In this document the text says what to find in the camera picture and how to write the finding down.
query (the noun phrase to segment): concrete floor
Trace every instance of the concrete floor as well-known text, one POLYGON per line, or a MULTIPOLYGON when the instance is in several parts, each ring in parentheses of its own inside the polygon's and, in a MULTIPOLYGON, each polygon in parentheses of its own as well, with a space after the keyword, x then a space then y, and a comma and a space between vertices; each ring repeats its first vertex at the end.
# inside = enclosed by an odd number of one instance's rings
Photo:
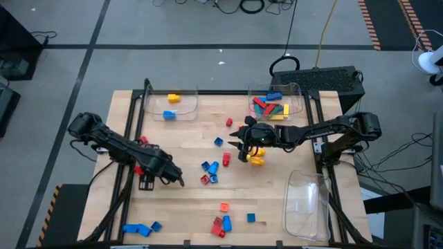
MULTIPOLYGON (((2 1, 29 31, 57 31, 58 36, 50 44, 89 44, 103 3, 105 0, 2 1)), ((220 1, 225 10, 235 8, 236 3, 220 1)), ((299 0, 291 44, 317 44, 331 5, 332 1, 299 0)), ((150 0, 112 0, 97 44, 284 44, 290 18, 291 11, 280 16, 265 12, 223 15, 211 3, 202 5, 194 1, 177 5, 167 0, 155 8, 150 0)), ((324 44, 371 44, 357 1, 338 1, 324 44)), ((193 84, 200 89, 247 89, 251 82, 266 84, 271 80, 269 65, 282 52, 281 49, 95 49, 72 114, 91 111, 106 119, 112 92, 139 89, 145 77, 157 89, 187 88, 193 84)), ((0 203, 0 223, 8 224, 0 228, 4 248, 17 243, 85 53, 84 49, 45 50, 34 78, 10 85, 22 98, 6 136, 0 140, 3 165, 0 194, 4 198, 0 203)), ((314 66, 315 50, 288 53, 301 61, 302 69, 314 66)), ((443 104, 442 92, 413 68, 410 52, 323 50, 321 53, 320 67, 348 65, 364 73, 366 95, 361 110, 377 114, 383 129, 383 136, 367 151, 372 162, 408 142, 412 133, 432 132, 432 115, 443 104)), ((292 68, 288 63, 276 70, 292 68)), ((69 140, 65 136, 61 144, 28 246, 37 242, 54 187, 59 183, 91 180, 93 163, 73 151, 69 140)), ((412 146, 382 168, 417 165, 430 154, 430 148, 412 146)), ((428 185, 429 174, 427 165, 384 176, 412 189, 428 185)), ((374 185, 366 179, 362 181, 374 185)))

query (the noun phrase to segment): wooden tabletop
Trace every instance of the wooden tabletop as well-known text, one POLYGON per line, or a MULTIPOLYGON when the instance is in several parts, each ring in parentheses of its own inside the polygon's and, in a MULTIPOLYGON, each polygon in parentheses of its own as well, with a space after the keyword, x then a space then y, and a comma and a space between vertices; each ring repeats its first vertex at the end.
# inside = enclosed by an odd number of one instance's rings
MULTIPOLYGON (((124 133, 131 91, 115 91, 112 98, 107 125, 115 132, 124 133)), ((325 120, 341 115, 340 102, 336 92, 320 92, 320 101, 325 120)), ((149 237, 139 234, 125 234, 125 243, 144 244, 183 244, 191 240, 194 245, 275 245, 282 240, 286 246, 326 245, 327 242, 308 241, 291 236, 282 227, 285 188, 290 173, 301 170, 315 174, 311 142, 304 142, 292 153, 281 149, 266 148, 265 166, 253 167, 236 159, 238 150, 228 141, 236 141, 229 134, 243 124, 248 115, 248 97, 243 95, 200 95, 197 118, 192 121, 155 121, 146 113, 142 135, 150 143, 160 145, 172 154, 174 163, 183 170, 186 184, 163 185, 156 179, 152 192, 138 190, 138 177, 134 179, 127 223, 143 223, 151 226, 154 221, 162 224, 160 232, 149 237), (227 118, 232 118, 232 127, 227 127, 227 118), (224 140, 221 147, 214 145, 216 137, 224 140), (228 167, 222 167, 222 155, 231 153, 228 167), (204 161, 220 162, 217 172, 219 182, 203 185, 204 175, 201 164, 204 161), (220 212, 220 203, 229 204, 227 213, 220 212), (246 214, 255 213, 256 222, 248 223, 246 214), (233 230, 224 238, 210 233, 216 216, 229 215, 233 230)), ((290 121, 280 121, 284 125, 308 125, 304 102, 303 111, 294 114, 290 121)), ((318 122, 315 103, 311 101, 314 122, 318 122)), ((132 136, 134 138, 136 118, 134 115, 132 136)), ((340 135, 333 135, 335 140, 340 135)), ((352 157, 343 155, 341 160, 353 163, 352 157)), ((95 173, 109 163, 107 155, 98 156, 95 173)), ((78 239, 87 237, 109 209, 117 166, 103 172, 91 187, 84 210, 78 239)), ((335 166, 336 179, 343 211, 360 231, 371 241, 368 220, 363 206, 356 171, 346 164, 335 166)), ((340 241, 335 213, 331 210, 332 225, 336 241, 340 241)), ((120 211, 114 221, 112 238, 116 238, 120 211)))

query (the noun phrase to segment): transparent container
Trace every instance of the transparent container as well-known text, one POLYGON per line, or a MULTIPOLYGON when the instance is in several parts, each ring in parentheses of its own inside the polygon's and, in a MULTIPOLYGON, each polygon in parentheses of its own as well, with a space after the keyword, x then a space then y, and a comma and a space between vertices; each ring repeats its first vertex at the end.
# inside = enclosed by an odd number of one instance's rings
POLYGON ((149 87, 145 93, 144 110, 150 114, 154 120, 158 121, 180 121, 194 120, 197 117, 197 105, 199 94, 197 85, 191 90, 152 90, 149 87), (170 103, 168 94, 177 94, 180 101, 170 103), (164 111, 171 111, 175 114, 175 119, 166 120, 163 117, 164 111))
POLYGON ((271 86, 273 90, 269 90, 269 84, 257 84, 250 83, 248 88, 248 109, 257 120, 268 120, 268 121, 283 121, 292 120, 294 114, 299 113, 303 110, 302 105, 302 94, 300 87, 296 83, 290 83, 287 85, 273 85, 271 86), (289 112, 287 115, 283 115, 283 110, 275 115, 264 115, 264 109, 260 108, 256 103, 254 103, 254 98, 265 98, 268 93, 281 93, 281 100, 267 100, 265 104, 274 104, 276 106, 280 105, 282 108, 285 104, 289 105, 289 112))
POLYGON ((303 239, 328 241, 328 201, 323 175, 292 171, 283 205, 283 229, 303 239))

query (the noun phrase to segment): blue cube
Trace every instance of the blue cube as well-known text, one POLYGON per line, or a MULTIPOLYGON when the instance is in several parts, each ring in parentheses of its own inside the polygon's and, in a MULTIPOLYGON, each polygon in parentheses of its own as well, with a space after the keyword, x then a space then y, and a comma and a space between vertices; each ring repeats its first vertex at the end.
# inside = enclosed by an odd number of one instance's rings
POLYGON ((281 99, 283 99, 283 94, 282 93, 268 93, 266 95, 266 98, 268 100, 281 100, 281 99))
POLYGON ((248 214, 248 222, 255 222, 255 214, 248 214))
POLYGON ((209 167, 210 167, 208 162, 202 163, 201 166, 203 167, 204 171, 207 171, 209 169, 209 167))
POLYGON ((232 224, 230 223, 229 215, 223 216, 223 230, 225 232, 229 232, 233 229, 232 224))
POLYGON ((144 237, 148 237, 151 234, 151 228, 143 224, 138 224, 138 233, 144 237))
POLYGON ((218 147, 220 147, 223 144, 223 139, 221 138, 216 138, 214 141, 215 145, 217 145, 218 147))
POLYGON ((213 162, 208 169, 208 172, 211 176, 214 176, 217 174, 217 170, 219 169, 219 163, 218 162, 213 162))
POLYGON ((155 221, 154 224, 151 225, 151 228, 153 229, 153 231, 158 232, 161 229, 161 224, 155 221))
POLYGON ((123 232, 137 233, 138 232, 138 225, 126 224, 123 226, 123 232))
POLYGON ((214 175, 214 176, 210 176, 210 182, 211 182, 211 183, 218 183, 218 182, 219 182, 219 179, 217 178, 216 175, 214 175))
POLYGON ((165 120, 175 120, 175 113, 173 111, 164 111, 163 118, 165 120))

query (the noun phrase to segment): yellow wire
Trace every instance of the yellow wire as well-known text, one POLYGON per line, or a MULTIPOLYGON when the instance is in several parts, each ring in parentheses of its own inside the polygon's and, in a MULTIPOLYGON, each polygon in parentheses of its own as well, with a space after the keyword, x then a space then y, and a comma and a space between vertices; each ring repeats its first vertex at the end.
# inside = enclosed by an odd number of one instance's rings
POLYGON ((323 42, 323 36, 325 36, 325 31, 326 31, 327 25, 328 25, 328 23, 329 23, 329 21, 331 19, 331 16, 332 16, 332 13, 333 13, 333 11, 335 9, 335 5, 336 4, 337 4, 337 0, 334 0, 334 4, 332 4, 331 11, 329 12, 329 16, 327 17, 325 27, 323 28, 323 32, 321 33, 320 43, 318 45, 318 50, 317 50, 317 59, 316 59, 316 66, 315 67, 317 67, 318 58, 320 58, 320 50, 321 50, 321 44, 323 42))

